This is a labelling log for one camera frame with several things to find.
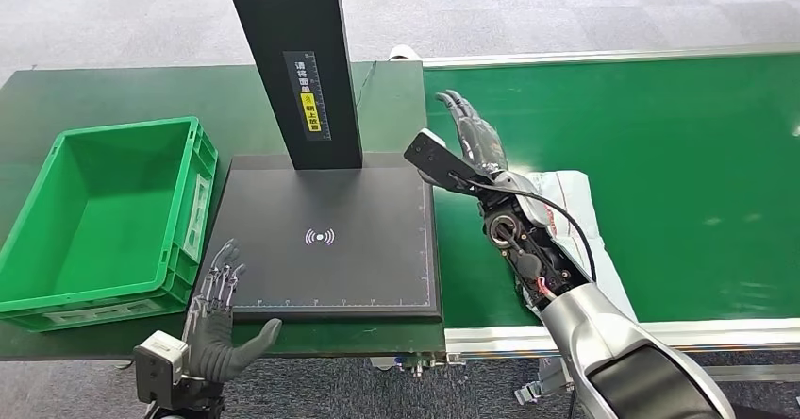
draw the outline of gray carpet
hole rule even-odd
[[[352,59],[398,43],[424,57],[800,42],[800,0],[342,0]],[[0,0],[0,85],[15,70],[251,63],[230,0]],[[715,354],[706,363],[798,363]],[[227,387],[228,418],[560,418],[566,396],[516,405],[532,360],[414,379],[364,360],[263,360]],[[797,384],[727,383],[734,401],[800,417]],[[0,363],[0,418],[142,416],[133,371]]]
[[[798,363],[793,352],[706,355],[701,362]],[[569,396],[519,406],[513,391],[537,371],[534,360],[471,361],[421,378],[382,372],[367,360],[260,360],[225,388],[228,419],[565,417]],[[6,362],[0,365],[3,418],[142,417],[134,371],[111,362]],[[732,402],[800,418],[800,383],[723,383]]]

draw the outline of silver metal bracket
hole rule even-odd
[[[708,365],[703,369],[714,381],[800,381],[800,364]]]
[[[447,365],[444,361],[437,360],[434,355],[372,357],[370,363],[373,367],[383,371],[396,368],[400,372],[409,372],[415,378],[421,377],[426,369]]]
[[[461,358],[460,353],[447,353],[447,365],[467,365],[467,361]]]
[[[562,358],[541,358],[537,379],[514,391],[517,402],[537,403],[545,397],[559,391],[571,391],[574,388],[572,377]]]

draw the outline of red wire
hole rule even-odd
[[[536,279],[536,286],[539,287],[539,292],[542,294],[552,294],[550,289],[547,288],[547,285],[544,283],[544,277],[539,277]]]

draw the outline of green plastic crate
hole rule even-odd
[[[47,331],[183,311],[216,165],[195,117],[58,135],[0,250],[0,320]]]

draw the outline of robotic arm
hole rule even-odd
[[[457,92],[438,98],[458,129],[463,159],[423,129],[405,153],[423,179],[474,196],[483,231],[515,277],[525,306],[547,327],[577,400],[595,419],[729,419],[733,410],[708,374],[628,319],[600,292],[592,250],[569,213],[508,171],[496,131]],[[547,210],[563,214],[586,246],[589,273],[555,244]]]
[[[231,298],[245,267],[236,263],[238,255],[236,240],[230,240],[214,257],[189,305],[181,339],[156,331],[134,348],[137,395],[149,404],[145,419],[219,419],[223,383],[275,343],[281,327],[276,319],[246,344],[231,343]]]

